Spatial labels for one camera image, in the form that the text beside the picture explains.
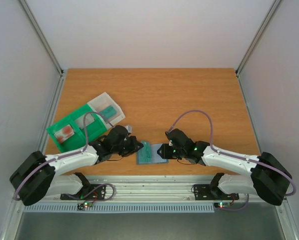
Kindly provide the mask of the teal VIP card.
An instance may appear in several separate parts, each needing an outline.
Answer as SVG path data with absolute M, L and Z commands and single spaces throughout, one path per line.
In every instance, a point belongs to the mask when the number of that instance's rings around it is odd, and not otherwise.
M 148 141 L 141 141 L 143 147 L 136 153 L 138 165 L 149 165 L 152 163 L 152 148 Z

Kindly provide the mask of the teal card holder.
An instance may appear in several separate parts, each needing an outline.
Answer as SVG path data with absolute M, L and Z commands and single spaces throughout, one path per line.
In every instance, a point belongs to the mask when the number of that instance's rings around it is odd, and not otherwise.
M 168 164 L 169 160 L 168 159 L 162 159 L 158 154 L 157 150 L 159 147 L 162 145 L 161 143 L 159 144 L 150 144 L 151 145 L 151 153 L 152 153 L 152 163 L 149 165 L 155 165 L 155 164 Z

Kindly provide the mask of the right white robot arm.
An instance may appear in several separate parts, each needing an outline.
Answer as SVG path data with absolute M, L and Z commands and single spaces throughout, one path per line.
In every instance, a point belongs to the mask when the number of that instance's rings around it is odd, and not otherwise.
M 193 165 L 218 167 L 235 173 L 234 176 L 225 173 L 214 176 L 210 192 L 216 199 L 226 194 L 246 194 L 279 206 L 287 196 L 292 176 L 271 153 L 246 155 L 224 150 L 209 142 L 192 141 L 177 128 L 165 135 L 169 142 L 157 150 L 161 158 L 185 159 Z

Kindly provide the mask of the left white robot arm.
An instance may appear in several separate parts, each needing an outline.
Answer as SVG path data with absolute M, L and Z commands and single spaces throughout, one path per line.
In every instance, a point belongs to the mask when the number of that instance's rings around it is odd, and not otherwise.
M 47 195 L 56 177 L 81 167 L 100 164 L 112 155 L 128 157 L 143 147 L 127 128 L 116 125 L 107 135 L 75 150 L 55 155 L 32 152 L 9 178 L 15 189 L 13 199 L 22 201 L 25 206 L 33 205 Z

